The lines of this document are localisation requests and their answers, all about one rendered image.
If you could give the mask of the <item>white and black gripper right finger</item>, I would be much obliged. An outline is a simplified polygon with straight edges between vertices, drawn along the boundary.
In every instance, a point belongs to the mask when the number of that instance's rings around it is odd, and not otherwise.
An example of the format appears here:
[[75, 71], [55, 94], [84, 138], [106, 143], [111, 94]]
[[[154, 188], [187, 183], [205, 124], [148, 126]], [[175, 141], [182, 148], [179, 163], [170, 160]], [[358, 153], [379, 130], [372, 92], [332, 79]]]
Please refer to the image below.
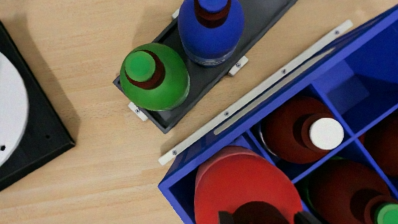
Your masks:
[[294, 224], [322, 224], [309, 211], [297, 211], [294, 214]]

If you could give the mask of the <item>blue bottle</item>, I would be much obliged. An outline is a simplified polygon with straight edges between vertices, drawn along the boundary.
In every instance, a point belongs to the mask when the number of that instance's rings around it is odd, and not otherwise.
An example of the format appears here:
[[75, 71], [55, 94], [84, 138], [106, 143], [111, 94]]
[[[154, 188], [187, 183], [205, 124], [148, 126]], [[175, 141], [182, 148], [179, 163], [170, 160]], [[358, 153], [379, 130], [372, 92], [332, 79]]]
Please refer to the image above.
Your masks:
[[188, 58], [202, 67], [217, 67], [233, 54], [244, 30], [239, 0], [184, 0], [177, 17]]

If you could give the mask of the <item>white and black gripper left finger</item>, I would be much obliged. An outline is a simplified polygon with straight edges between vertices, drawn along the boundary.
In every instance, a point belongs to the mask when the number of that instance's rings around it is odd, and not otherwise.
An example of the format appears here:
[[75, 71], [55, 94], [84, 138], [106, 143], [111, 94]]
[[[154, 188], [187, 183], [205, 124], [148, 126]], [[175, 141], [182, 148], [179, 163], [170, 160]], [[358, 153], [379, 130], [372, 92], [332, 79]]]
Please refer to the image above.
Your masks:
[[234, 224], [232, 214], [228, 211], [218, 211], [218, 224]]

